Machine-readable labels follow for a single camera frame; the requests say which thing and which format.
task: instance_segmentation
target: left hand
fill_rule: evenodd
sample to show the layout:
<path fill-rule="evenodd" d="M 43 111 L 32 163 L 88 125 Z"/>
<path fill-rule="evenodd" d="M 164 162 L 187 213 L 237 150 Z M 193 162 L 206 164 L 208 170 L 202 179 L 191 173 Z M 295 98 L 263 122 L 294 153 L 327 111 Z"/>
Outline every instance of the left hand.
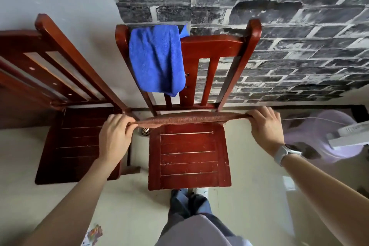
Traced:
<path fill-rule="evenodd" d="M 132 141 L 133 130 L 129 125 L 135 119 L 126 115 L 110 115 L 99 134 L 99 159 L 117 165 L 126 154 Z"/>

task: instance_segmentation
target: wooden chair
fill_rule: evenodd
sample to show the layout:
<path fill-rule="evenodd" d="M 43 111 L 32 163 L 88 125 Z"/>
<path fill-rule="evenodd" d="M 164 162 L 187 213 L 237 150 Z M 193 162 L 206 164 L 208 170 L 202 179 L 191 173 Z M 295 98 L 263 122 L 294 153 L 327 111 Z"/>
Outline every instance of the wooden chair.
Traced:
<path fill-rule="evenodd" d="M 110 114 L 130 109 L 99 77 L 48 15 L 39 14 L 36 30 L 0 32 L 0 85 L 45 107 L 58 110 L 36 175 L 36 184 L 77 182 L 99 155 L 98 135 Z M 66 67 L 57 55 L 64 58 Z M 50 70 L 55 68 L 59 74 Z M 70 105 L 111 103 L 106 108 L 67 108 Z M 137 173 L 130 152 L 109 180 Z"/>
<path fill-rule="evenodd" d="M 154 116 L 157 111 L 212 109 L 220 111 L 238 81 L 261 36 L 259 20 L 250 20 L 246 37 L 229 35 L 190 36 L 181 39 L 186 86 L 179 93 L 180 104 L 173 105 L 165 96 L 166 105 L 156 105 L 151 94 L 141 90 Z M 129 59 L 129 28 L 116 27 L 116 41 L 135 79 Z M 235 57 L 216 103 L 208 103 L 211 85 L 220 57 Z M 210 58 L 201 103 L 194 103 L 197 69 L 200 58 Z M 164 125 L 150 134 L 149 190 L 194 187 L 228 187 L 231 174 L 224 128 L 219 123 Z"/>

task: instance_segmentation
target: smartwatch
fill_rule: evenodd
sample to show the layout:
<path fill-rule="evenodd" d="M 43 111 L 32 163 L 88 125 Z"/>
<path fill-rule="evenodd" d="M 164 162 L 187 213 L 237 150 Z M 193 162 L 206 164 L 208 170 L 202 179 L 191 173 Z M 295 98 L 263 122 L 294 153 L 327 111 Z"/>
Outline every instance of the smartwatch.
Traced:
<path fill-rule="evenodd" d="M 279 147 L 278 151 L 274 155 L 274 161 L 280 166 L 282 166 L 281 165 L 282 159 L 288 154 L 301 155 L 302 152 L 298 151 L 297 147 L 295 146 L 285 144 Z"/>

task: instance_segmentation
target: floor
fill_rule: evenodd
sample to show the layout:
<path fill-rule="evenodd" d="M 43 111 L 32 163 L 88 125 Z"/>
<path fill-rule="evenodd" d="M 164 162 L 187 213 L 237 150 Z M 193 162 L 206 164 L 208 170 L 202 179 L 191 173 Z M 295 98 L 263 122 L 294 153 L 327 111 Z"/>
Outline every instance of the floor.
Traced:
<path fill-rule="evenodd" d="M 0 245 L 29 233 L 74 184 L 34 184 L 48 128 L 0 130 Z M 340 245 L 307 205 L 284 169 L 255 143 L 247 120 L 225 124 L 232 186 L 211 188 L 213 213 L 255 245 Z M 147 190 L 147 137 L 133 137 L 132 161 L 141 174 L 109 181 L 91 224 L 98 245 L 154 245 L 166 223 L 170 191 Z M 352 188 L 369 190 L 367 152 L 324 167 Z"/>

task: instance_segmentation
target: shoe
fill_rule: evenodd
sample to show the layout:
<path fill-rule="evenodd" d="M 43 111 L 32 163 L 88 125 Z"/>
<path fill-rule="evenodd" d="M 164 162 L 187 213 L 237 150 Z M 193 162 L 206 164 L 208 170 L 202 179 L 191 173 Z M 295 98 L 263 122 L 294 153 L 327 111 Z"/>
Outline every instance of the shoe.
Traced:
<path fill-rule="evenodd" d="M 209 188 L 194 188 L 193 189 L 194 194 L 203 195 L 204 197 L 208 198 L 209 196 Z"/>

